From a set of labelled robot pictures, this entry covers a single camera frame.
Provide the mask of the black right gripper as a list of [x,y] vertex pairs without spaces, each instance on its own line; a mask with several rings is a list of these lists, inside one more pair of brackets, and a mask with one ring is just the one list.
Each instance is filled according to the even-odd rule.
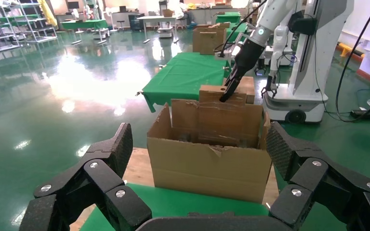
[[229,77],[225,82],[225,92],[220,97],[220,102],[226,102],[236,91],[242,77],[254,68],[260,56],[265,50],[265,46],[245,39],[239,53],[235,56],[235,65],[233,67],[233,77]]

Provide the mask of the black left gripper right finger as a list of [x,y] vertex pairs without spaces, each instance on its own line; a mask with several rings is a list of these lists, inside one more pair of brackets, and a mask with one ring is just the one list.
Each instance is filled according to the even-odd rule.
[[270,124],[266,147],[288,183],[271,206],[271,217],[297,231],[319,203],[347,230],[370,231],[370,178],[332,161],[315,143],[290,136],[278,122]]

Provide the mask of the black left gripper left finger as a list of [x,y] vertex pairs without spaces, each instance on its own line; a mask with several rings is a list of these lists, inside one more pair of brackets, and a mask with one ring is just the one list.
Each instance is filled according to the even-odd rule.
[[67,231],[83,210],[96,205],[116,231],[134,231],[152,217],[151,209],[123,176],[133,151],[132,128],[93,143],[77,164],[34,190],[19,229]]

